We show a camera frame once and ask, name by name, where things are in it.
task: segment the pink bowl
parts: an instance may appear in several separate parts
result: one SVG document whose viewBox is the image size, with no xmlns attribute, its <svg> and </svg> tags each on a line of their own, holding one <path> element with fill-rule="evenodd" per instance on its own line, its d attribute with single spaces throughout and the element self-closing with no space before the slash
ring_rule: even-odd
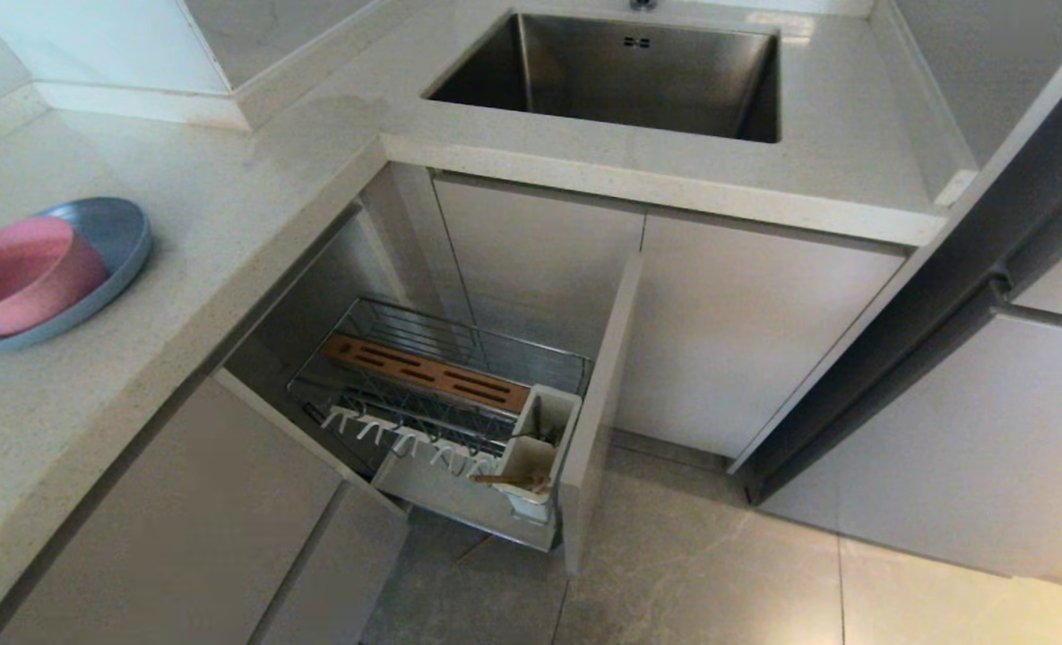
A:
<svg viewBox="0 0 1062 645">
<path fill-rule="evenodd" d="M 19 334 L 75 305 L 105 282 L 101 254 L 59 217 L 0 230 L 0 336 Z"/>
</svg>

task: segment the gray tile floor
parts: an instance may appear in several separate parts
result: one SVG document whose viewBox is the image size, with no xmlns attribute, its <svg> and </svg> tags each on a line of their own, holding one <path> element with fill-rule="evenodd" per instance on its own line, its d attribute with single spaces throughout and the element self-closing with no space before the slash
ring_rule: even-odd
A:
<svg viewBox="0 0 1062 645">
<path fill-rule="evenodd" d="M 413 511 L 364 645 L 1062 645 L 1062 587 L 749 509 L 720 458 L 619 434 L 583 576 Z"/>
</svg>

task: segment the blue plate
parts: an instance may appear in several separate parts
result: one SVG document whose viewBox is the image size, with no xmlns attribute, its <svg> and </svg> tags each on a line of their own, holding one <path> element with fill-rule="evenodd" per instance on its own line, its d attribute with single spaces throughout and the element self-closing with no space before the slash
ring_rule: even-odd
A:
<svg viewBox="0 0 1062 645">
<path fill-rule="evenodd" d="M 59 217 L 72 224 L 72 228 L 101 254 L 108 278 L 91 294 L 36 327 L 21 334 L 0 336 L 0 351 L 17 351 L 47 341 L 83 323 L 129 287 L 133 277 L 144 268 L 152 249 L 149 218 L 129 200 L 92 197 L 61 204 L 36 215 Z"/>
</svg>

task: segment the white quartz countertop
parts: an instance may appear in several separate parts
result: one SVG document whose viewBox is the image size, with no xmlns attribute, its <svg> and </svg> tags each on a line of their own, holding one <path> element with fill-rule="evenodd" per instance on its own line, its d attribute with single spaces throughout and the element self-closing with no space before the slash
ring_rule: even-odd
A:
<svg viewBox="0 0 1062 645">
<path fill-rule="evenodd" d="M 638 19 L 618 4 L 518 7 Z M 784 138 L 765 145 L 421 100 L 509 7 L 433 1 L 255 134 L 48 113 L 0 141 L 0 225 L 81 197 L 125 197 L 155 238 L 121 299 L 69 334 L 0 355 L 0 600 L 388 160 L 908 245 L 944 224 L 863 20 L 678 3 L 641 18 L 782 30 Z"/>
</svg>

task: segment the stainless steel sink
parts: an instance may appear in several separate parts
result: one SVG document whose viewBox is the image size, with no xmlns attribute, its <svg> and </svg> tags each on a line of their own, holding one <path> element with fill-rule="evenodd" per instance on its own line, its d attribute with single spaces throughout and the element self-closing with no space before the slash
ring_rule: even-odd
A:
<svg viewBox="0 0 1062 645">
<path fill-rule="evenodd" d="M 428 98 L 775 143 L 777 38 L 514 14 Z"/>
</svg>

